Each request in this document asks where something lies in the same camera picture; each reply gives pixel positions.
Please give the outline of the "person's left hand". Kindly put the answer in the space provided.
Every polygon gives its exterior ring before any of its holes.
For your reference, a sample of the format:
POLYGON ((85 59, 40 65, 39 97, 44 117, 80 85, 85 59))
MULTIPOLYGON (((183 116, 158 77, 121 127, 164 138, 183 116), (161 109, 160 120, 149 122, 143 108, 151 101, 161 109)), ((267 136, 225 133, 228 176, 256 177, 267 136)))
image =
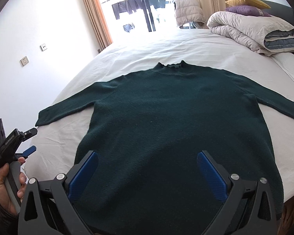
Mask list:
MULTIPOLYGON (((0 168, 0 205, 9 214, 13 216, 17 216, 18 215, 17 210, 15 209, 15 206, 13 205, 5 186, 5 181, 6 181, 8 172, 9 172, 9 164, 6 163, 2 168, 0 168)), ((23 172, 20 172, 19 182, 21 184, 21 187, 17 192, 17 196, 19 197, 21 202, 23 201, 23 197, 25 194, 26 186, 27 186, 26 180, 27 180, 26 175, 23 172)))

